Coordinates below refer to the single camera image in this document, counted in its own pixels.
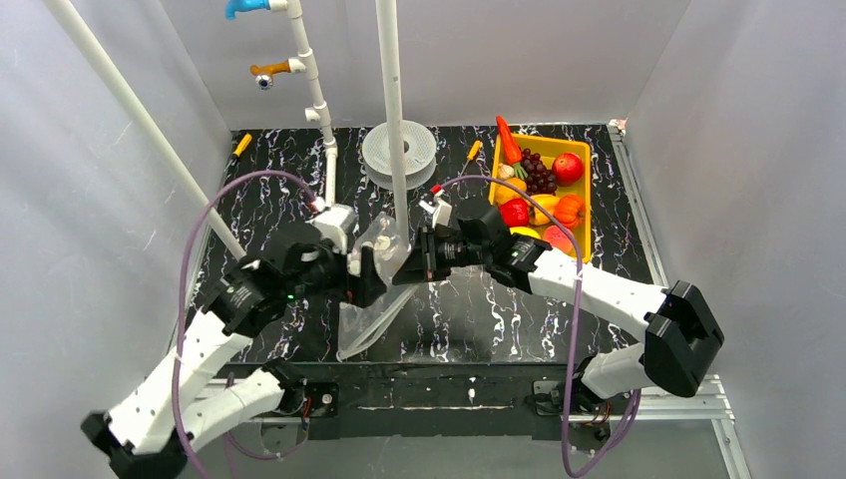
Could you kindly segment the pink toy peach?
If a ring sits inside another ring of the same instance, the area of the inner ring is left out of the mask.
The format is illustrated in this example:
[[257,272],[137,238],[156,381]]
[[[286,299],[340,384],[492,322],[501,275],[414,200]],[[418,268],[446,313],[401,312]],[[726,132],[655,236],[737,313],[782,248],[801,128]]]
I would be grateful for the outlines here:
[[566,235],[566,230],[562,230],[554,225],[550,225],[544,230],[542,240],[562,251],[564,254],[572,254],[575,251],[573,243]]

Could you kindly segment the orange toy carrot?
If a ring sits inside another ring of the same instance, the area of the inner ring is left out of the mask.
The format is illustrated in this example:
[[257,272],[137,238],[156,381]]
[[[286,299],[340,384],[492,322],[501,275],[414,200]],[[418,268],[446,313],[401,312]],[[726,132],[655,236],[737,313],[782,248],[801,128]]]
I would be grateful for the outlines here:
[[505,160],[507,164],[514,170],[514,176],[516,178],[524,180],[527,176],[527,173],[524,167],[522,166],[523,151],[513,138],[510,126],[505,121],[505,119],[501,116],[497,116],[496,124],[498,128],[502,151],[505,155]]

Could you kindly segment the small orange pumpkin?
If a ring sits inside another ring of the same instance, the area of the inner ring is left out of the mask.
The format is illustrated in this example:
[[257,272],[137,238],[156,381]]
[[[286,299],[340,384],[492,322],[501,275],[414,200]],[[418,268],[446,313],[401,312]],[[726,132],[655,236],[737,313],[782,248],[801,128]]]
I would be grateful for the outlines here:
[[574,231],[584,222],[586,214],[584,200],[576,195],[561,197],[554,210],[554,218],[571,231]]

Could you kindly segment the clear zip top bag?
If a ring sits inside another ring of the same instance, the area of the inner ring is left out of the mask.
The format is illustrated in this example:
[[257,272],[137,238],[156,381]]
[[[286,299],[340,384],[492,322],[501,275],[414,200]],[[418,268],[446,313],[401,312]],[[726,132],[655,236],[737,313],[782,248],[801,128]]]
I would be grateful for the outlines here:
[[401,228],[384,213],[352,245],[348,270],[358,283],[353,301],[340,304],[338,360],[350,359],[372,346],[415,292],[414,286],[392,283],[409,252]]

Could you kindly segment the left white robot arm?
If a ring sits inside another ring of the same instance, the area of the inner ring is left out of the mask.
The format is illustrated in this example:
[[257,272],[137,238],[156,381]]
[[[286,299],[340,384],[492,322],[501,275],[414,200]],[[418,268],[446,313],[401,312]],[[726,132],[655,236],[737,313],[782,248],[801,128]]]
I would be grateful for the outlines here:
[[248,255],[231,268],[146,380],[118,405],[82,422],[117,477],[176,478],[205,445],[256,415],[277,411],[307,418],[314,390],[281,359],[198,398],[291,303],[334,295],[364,307],[386,292],[385,263],[399,253],[387,235],[346,251],[337,244],[345,235],[329,226],[298,224],[293,230],[292,240],[275,253]]

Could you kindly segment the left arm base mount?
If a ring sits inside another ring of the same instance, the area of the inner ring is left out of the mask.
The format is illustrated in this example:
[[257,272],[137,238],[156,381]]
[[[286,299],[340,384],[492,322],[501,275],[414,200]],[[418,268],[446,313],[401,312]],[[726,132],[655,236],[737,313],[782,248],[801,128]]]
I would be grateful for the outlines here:
[[286,387],[269,417],[328,418],[338,412],[339,385],[334,382],[307,382]]

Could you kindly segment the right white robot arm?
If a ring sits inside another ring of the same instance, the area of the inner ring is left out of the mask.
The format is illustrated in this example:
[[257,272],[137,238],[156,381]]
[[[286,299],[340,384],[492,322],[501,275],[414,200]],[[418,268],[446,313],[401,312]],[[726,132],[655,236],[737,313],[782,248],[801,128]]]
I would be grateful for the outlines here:
[[455,228],[420,228],[392,281],[441,281],[469,265],[503,286],[570,303],[635,338],[634,345],[575,365],[572,396],[584,405],[653,386],[692,397],[724,343],[695,285],[645,284],[583,264],[541,239],[511,233],[482,200],[461,205]]

